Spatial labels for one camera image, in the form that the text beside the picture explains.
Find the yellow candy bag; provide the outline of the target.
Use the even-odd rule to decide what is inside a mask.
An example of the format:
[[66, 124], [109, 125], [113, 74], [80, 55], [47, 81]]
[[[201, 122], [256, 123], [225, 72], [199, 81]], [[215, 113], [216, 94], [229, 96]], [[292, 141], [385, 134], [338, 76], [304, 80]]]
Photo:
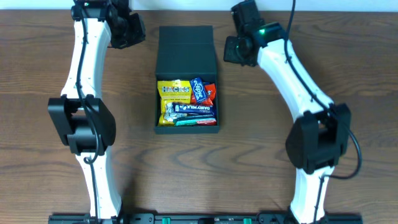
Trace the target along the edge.
[[157, 89], [160, 95], [159, 126], [173, 126], [174, 120], [186, 116], [185, 113], [176, 113], [173, 104], [190, 104], [192, 88], [188, 80], [158, 81]]

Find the dark blue Eclipse gum pack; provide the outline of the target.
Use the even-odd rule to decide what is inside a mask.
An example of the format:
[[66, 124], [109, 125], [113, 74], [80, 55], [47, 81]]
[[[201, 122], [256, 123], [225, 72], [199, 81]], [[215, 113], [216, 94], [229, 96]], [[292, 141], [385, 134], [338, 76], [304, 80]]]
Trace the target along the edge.
[[192, 103], [202, 103], [208, 99], [208, 94], [200, 77], [190, 80], [190, 86], [193, 98], [195, 99], [195, 101], [191, 100]]

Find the red Hacks candy bag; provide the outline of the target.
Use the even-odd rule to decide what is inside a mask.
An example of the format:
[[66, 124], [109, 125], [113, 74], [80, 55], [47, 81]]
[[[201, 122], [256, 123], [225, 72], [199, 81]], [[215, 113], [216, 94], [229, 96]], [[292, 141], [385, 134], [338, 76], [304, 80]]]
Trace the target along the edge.
[[202, 103], [192, 103], [191, 100], [195, 101], [195, 99], [193, 98], [193, 95], [191, 96], [191, 100], [190, 100], [190, 104], [191, 105], [213, 105], [213, 107], [215, 108], [215, 105], [213, 103], [215, 96], [216, 96], [216, 86], [214, 83], [205, 83], [203, 82], [204, 86], [205, 86], [205, 90], [208, 94], [208, 99]]

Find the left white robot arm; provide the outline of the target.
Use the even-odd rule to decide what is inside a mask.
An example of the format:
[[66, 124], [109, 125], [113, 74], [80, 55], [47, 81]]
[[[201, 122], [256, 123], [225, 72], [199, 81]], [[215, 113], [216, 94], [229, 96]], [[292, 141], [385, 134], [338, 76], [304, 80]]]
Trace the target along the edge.
[[145, 27], [132, 1], [75, 1], [71, 8], [75, 43], [67, 81], [48, 112], [63, 145], [75, 155], [90, 198], [87, 214], [53, 214], [49, 223], [141, 223], [141, 214], [126, 214], [116, 188], [111, 150], [116, 120], [102, 100], [108, 49], [125, 49], [144, 41]]

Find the blue chocolate bar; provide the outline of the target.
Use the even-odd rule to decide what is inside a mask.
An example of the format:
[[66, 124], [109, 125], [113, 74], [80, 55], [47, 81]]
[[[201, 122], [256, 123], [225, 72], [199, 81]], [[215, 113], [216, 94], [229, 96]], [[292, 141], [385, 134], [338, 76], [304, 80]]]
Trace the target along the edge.
[[172, 103], [172, 108], [176, 113], [215, 115], [216, 109], [213, 105], [189, 105], [182, 103]]

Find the black gift box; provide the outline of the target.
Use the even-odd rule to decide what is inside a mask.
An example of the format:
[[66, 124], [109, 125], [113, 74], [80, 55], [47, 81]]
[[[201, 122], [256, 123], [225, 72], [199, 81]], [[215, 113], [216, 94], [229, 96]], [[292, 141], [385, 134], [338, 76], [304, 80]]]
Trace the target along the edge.
[[155, 68], [157, 81], [192, 80], [200, 77], [214, 83], [217, 124], [214, 126], [159, 126], [160, 95], [155, 91], [156, 134], [213, 134], [220, 130], [218, 104], [218, 67], [212, 26], [160, 26], [159, 49]]

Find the green candy bar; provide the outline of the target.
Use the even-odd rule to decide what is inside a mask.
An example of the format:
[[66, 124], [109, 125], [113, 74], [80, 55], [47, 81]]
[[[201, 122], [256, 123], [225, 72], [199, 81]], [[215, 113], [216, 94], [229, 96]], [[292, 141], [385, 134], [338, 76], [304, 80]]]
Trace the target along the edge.
[[213, 126], [217, 120], [212, 115], [186, 116], [174, 120], [175, 126]]

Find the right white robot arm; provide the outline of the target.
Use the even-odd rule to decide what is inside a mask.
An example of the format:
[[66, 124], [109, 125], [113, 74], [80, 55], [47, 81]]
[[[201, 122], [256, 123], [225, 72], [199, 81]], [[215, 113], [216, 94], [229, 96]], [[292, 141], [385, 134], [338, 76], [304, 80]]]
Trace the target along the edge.
[[237, 34], [226, 39], [224, 61], [265, 71], [293, 119], [285, 149], [296, 180], [286, 221], [327, 223], [327, 184], [346, 152], [351, 113], [345, 104], [334, 104], [312, 80], [294, 52], [289, 29], [266, 23], [254, 1], [238, 3], [231, 14]]

